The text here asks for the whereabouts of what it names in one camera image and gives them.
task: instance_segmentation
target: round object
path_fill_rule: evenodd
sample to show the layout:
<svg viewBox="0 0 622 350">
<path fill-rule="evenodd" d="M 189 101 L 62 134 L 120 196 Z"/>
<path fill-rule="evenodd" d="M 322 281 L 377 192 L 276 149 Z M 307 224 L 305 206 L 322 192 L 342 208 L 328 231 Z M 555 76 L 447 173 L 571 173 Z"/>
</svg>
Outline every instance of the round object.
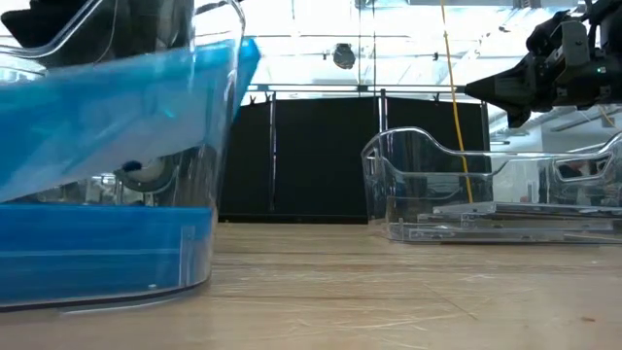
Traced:
<svg viewBox="0 0 622 350">
<path fill-rule="evenodd" d="M 337 44 L 332 61 L 341 69 L 352 69 L 357 61 L 350 44 Z"/>
<path fill-rule="evenodd" d="M 132 191 L 157 193 L 166 189 L 173 181 L 175 167 L 173 157 L 161 157 L 143 164 L 138 170 L 118 170 L 115 176 Z"/>
</svg>

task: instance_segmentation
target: table surface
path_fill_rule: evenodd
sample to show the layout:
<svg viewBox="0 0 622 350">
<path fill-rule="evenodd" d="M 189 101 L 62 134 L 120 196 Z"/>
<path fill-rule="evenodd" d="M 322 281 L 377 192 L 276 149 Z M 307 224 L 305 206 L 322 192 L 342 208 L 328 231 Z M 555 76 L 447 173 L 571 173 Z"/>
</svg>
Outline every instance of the table surface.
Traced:
<svg viewBox="0 0 622 350">
<path fill-rule="evenodd" d="M 0 314 L 2 349 L 619 349 L 622 246 L 405 245 L 356 226 L 220 225 L 207 288 Z"/>
</svg>

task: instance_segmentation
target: blue plastic bag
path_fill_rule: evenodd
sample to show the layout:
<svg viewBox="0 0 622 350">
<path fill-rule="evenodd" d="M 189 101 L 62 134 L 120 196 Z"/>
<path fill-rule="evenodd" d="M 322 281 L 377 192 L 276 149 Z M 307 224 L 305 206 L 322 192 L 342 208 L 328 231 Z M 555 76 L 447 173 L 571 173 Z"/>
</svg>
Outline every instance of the blue plastic bag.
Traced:
<svg viewBox="0 0 622 350">
<path fill-rule="evenodd" d="M 1 86 L 0 202 L 132 160 L 202 144 L 220 150 L 232 122 L 227 108 L 236 115 L 259 63 L 255 42 L 245 40 L 232 70 L 235 44 L 69 68 Z"/>
</svg>

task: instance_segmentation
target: transparent container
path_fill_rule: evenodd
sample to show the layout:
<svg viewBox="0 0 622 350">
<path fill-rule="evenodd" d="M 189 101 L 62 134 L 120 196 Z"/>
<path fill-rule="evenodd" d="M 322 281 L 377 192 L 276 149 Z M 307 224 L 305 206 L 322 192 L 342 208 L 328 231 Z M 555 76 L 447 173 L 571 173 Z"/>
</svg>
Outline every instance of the transparent container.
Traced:
<svg viewBox="0 0 622 350">
<path fill-rule="evenodd" d="M 456 152 L 390 129 L 362 152 L 369 224 L 404 242 L 622 243 L 621 150 L 617 134 L 590 154 Z"/>
<path fill-rule="evenodd" d="M 236 2 L 0 10 L 0 310 L 208 281 L 229 126 L 259 62 Z"/>
</svg>

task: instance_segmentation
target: ceiling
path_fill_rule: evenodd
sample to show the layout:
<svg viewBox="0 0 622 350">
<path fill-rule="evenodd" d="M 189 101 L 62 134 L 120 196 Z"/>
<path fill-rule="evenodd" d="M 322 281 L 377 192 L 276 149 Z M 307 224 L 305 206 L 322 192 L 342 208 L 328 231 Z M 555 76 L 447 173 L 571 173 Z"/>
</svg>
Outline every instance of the ceiling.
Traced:
<svg viewBox="0 0 622 350">
<path fill-rule="evenodd" d="M 256 39 L 263 54 L 252 89 L 282 91 L 279 98 L 319 98 L 359 95 L 358 86 L 370 86 L 370 91 L 384 88 L 390 95 L 410 98 L 429 99 L 440 93 L 448 100 L 445 28 L 454 84 L 461 86 L 514 66 L 527 53 L 525 41 L 536 25 L 582 3 L 445 0 L 443 25 L 439 0 L 410 0 L 415 6 L 408 0 L 376 0 L 373 7 L 366 2 L 361 9 L 354 0 L 245 0 L 246 35 Z M 539 3 L 542 8 L 517 9 L 516 2 Z M 341 69 L 332 61 L 337 44 L 351 45 L 357 59 L 353 69 Z M 458 98 L 478 103 L 464 95 Z M 520 138 L 521 148 L 540 148 L 535 151 L 546 151 L 540 135 L 568 139 L 565 147 L 570 150 L 585 146 L 576 135 L 606 140 L 618 130 L 598 118 L 597 108 L 535 114 L 518 131 L 507 129 L 502 110 L 491 106 L 489 116 L 492 139 L 519 144 Z M 619 116 L 617 109 L 607 114 L 613 123 Z M 586 118 L 590 122 L 577 122 Z M 541 132 L 529 132 L 534 127 Z"/>
</svg>

